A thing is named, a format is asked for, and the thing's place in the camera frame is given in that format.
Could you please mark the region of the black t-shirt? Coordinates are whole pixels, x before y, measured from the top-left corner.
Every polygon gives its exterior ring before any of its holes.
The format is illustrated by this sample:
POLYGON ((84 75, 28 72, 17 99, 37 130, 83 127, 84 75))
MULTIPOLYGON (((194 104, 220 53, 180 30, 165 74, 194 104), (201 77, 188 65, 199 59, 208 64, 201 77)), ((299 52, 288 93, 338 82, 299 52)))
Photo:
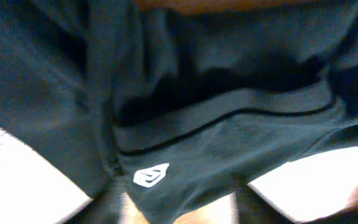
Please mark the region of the black t-shirt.
POLYGON ((358 1, 0 1, 0 127, 93 198, 70 223, 117 223, 121 192, 150 223, 232 192, 288 223, 248 183, 358 146, 358 1))

